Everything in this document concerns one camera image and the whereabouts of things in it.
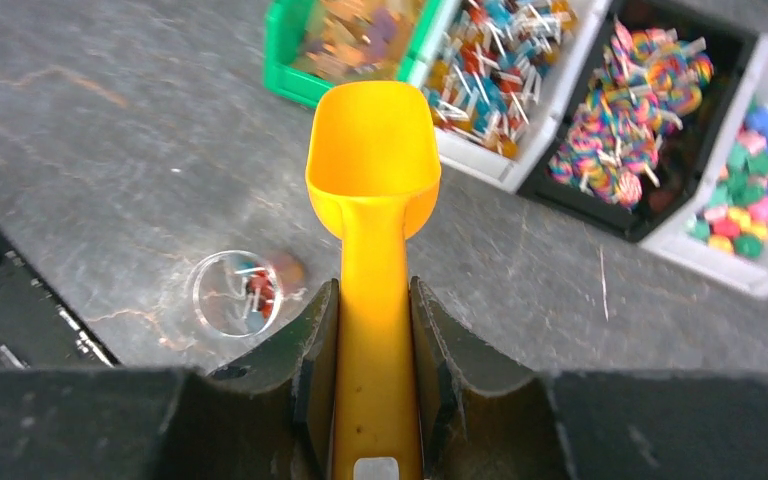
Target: clear plastic cup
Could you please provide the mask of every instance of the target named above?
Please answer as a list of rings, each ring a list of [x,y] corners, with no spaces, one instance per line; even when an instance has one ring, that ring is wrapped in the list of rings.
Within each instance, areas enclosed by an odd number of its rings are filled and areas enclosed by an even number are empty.
[[[188,291],[202,326],[222,336],[245,338],[268,330],[303,281],[304,269],[288,253],[260,256],[227,250],[196,265]]]

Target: black tray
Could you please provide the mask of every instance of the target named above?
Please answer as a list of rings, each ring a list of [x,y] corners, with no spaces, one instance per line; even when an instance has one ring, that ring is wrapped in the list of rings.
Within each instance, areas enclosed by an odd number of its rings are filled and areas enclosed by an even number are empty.
[[[614,33],[614,18],[629,30],[648,28],[677,30],[679,38],[692,41],[705,37],[706,53],[715,68],[704,91],[702,106],[682,119],[684,129],[665,138],[656,173],[661,187],[642,178],[643,199],[632,211],[605,203],[580,190],[557,183],[549,175],[549,161],[564,142],[573,115],[587,94],[593,71],[603,63],[603,46]],[[699,185],[711,149],[717,139],[732,99],[743,79],[759,34],[669,0],[614,0],[593,47],[579,73],[555,141],[518,190],[518,194],[567,213],[599,229],[637,243],[690,200]],[[670,198],[654,205],[656,197]]]

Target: storage bin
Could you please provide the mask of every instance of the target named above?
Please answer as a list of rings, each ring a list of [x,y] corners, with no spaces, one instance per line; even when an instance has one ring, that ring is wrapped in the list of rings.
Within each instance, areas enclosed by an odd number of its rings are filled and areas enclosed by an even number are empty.
[[[676,29],[680,39],[692,41],[704,37],[706,53],[715,67],[711,84],[705,89],[701,107],[683,118],[684,129],[666,137],[656,171],[661,189],[643,181],[644,196],[640,204],[629,211],[619,205],[603,202],[581,190],[557,183],[548,171],[548,164],[564,141],[573,115],[586,98],[588,81],[593,71],[603,64],[603,46],[610,43],[617,18],[631,31],[663,28]],[[519,193],[526,198],[549,205],[575,216],[633,243],[645,238],[663,224],[696,195],[714,142],[731,108],[743,72],[754,51],[758,35],[729,24],[687,6],[667,0],[615,0],[608,8],[606,21],[597,35],[564,115],[562,125],[552,146],[533,169]],[[653,193],[667,189],[674,198],[660,208],[652,208]]]
[[[466,2],[461,0],[442,1],[438,20],[429,32],[431,39],[420,51],[418,60],[431,64],[437,59],[444,45],[445,32],[457,18],[463,4]],[[518,142],[516,160],[511,161],[438,128],[437,149],[445,165],[510,193],[515,193],[522,185],[555,138],[569,96],[605,19],[610,0],[569,0],[569,4],[578,17],[573,40],[563,45],[557,63],[543,79],[540,103],[529,115],[531,127]]]
[[[312,108],[334,85],[291,65],[299,55],[308,16],[317,1],[275,0],[272,3],[266,14],[263,58],[264,86],[277,95]],[[397,80],[409,81],[411,72],[421,63],[417,62],[419,53],[432,48],[427,44],[427,33],[434,25],[441,1],[426,1],[399,66]]]
[[[768,297],[768,240],[761,256],[748,260],[710,248],[689,237],[684,229],[686,221],[703,209],[711,198],[753,97],[759,104],[768,104],[768,36],[761,37],[749,61],[695,194],[640,245],[655,255],[763,299]]]

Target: plastic scoop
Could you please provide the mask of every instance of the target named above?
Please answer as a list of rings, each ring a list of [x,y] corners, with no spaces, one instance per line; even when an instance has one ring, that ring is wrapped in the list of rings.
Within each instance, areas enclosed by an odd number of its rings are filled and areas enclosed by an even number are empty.
[[[414,87],[388,81],[331,89],[313,119],[305,181],[319,220],[343,242],[332,478],[392,458],[420,479],[405,240],[440,187],[431,114]]]

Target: scratched surface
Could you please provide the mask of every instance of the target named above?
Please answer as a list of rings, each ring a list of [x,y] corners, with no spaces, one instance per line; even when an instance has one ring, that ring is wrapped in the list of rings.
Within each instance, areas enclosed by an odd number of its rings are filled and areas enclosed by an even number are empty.
[[[768,2],[702,6],[768,31]],[[213,252],[286,246],[313,283],[337,273],[304,190],[311,112],[260,87],[266,8],[0,0],[0,225],[128,364],[251,348],[192,318],[186,279]],[[445,172],[409,249],[456,317],[533,368],[768,372],[768,302],[464,175]]]

